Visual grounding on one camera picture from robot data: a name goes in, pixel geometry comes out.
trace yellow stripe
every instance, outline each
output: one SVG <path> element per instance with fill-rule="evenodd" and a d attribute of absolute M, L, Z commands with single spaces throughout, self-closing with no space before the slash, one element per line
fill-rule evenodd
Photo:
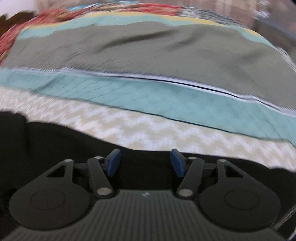
<path fill-rule="evenodd" d="M 225 27 L 225 25 L 223 25 L 223 24 L 219 24 L 219 23 L 216 23 L 216 22 L 214 22 L 212 20 L 205 20 L 205 19 L 201 19 L 201 18 L 158 15 L 158 14 L 142 13 L 142 12 L 115 12 L 115 11 L 113 11 L 113 12 L 91 12 L 91 13 L 88 13 L 88 14 L 84 15 L 81 18 L 94 18 L 94 17 L 98 17 L 98 16 L 136 17 L 136 16 L 144 16 L 144 15 L 158 16 L 158 17 L 168 19 L 168 20 L 172 20 L 172 21 L 190 21 L 190 22 L 197 23 L 197 24 L 207 24 L 207 25 L 215 25 L 215 26 Z M 24 30 L 26 30 L 26 29 L 36 29 L 36 28 L 56 27 L 56 26 L 66 24 L 66 23 L 68 23 L 68 22 L 70 22 L 72 20 L 74 20 L 74 19 L 64 21 L 64 22 L 61 22 L 61 23 L 49 23 L 49 24 L 43 24 L 43 25 L 32 25 L 32 26 L 25 27 Z M 250 30 L 250 29 L 247 29 L 247 28 L 243 28 L 243 29 L 246 30 L 247 32 L 255 35 L 255 36 L 261 36 L 260 34 L 256 33 L 253 30 Z"/>

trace black fabric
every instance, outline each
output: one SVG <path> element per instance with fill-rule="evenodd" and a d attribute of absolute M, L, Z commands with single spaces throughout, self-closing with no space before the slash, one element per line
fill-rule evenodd
<path fill-rule="evenodd" d="M 19 189 L 64 159 L 85 162 L 93 156 L 107 156 L 115 148 L 122 152 L 121 165 L 111 180 L 115 189 L 172 189 L 180 181 L 171 167 L 170 152 L 167 151 L 131 150 L 64 126 L 28 123 L 20 114 L 9 112 L 0 112 L 0 133 L 0 195 Z M 209 163 L 223 158 L 183 154 Z M 295 173 L 284 169 L 270 170 L 252 161 L 227 159 L 279 196 L 279 218 L 296 203 Z M 289 237 L 295 223 L 296 217 L 293 217 L 280 233 L 285 238 Z"/>

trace teal stripe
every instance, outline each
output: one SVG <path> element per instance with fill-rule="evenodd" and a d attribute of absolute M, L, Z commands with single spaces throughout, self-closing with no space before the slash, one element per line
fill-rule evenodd
<path fill-rule="evenodd" d="M 45 37 L 52 34 L 55 31 L 82 28 L 82 27 L 90 26 L 92 24 L 97 26 L 113 26 L 113 25 L 126 25 L 126 24 L 137 23 L 137 22 L 160 22 L 169 26 L 196 24 L 192 21 L 173 21 L 173 20 L 165 19 L 160 15 L 159 16 L 157 15 L 142 15 L 142 16 L 108 15 L 108 16 L 96 16 L 96 17 L 81 17 L 81 18 L 73 19 L 69 22 L 66 22 L 58 26 L 25 29 L 20 33 L 17 39 L 26 39 L 31 37 Z M 262 36 L 255 36 L 247 32 L 242 27 L 239 27 L 236 25 L 230 25 L 230 26 L 224 25 L 221 28 L 235 29 L 239 31 L 243 37 L 251 41 L 261 42 L 273 47 L 273 45 Z"/>
<path fill-rule="evenodd" d="M 0 70 L 0 84 L 39 94 L 92 101 L 296 145 L 296 118 L 259 103 L 157 81 Z"/>

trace bed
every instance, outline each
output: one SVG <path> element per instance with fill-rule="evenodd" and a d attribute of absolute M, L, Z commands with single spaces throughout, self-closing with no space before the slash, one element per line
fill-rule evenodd
<path fill-rule="evenodd" d="M 177 148 L 295 171 L 296 68 L 284 51 L 210 11 L 85 5 L 45 10 L 12 31 L 1 110 L 132 149 Z"/>

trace white wall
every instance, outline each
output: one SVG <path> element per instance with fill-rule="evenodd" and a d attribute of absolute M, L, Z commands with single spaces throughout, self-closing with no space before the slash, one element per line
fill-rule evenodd
<path fill-rule="evenodd" d="M 20 11 L 36 11 L 35 0 L 0 0 L 0 16 L 8 14 L 10 18 Z"/>

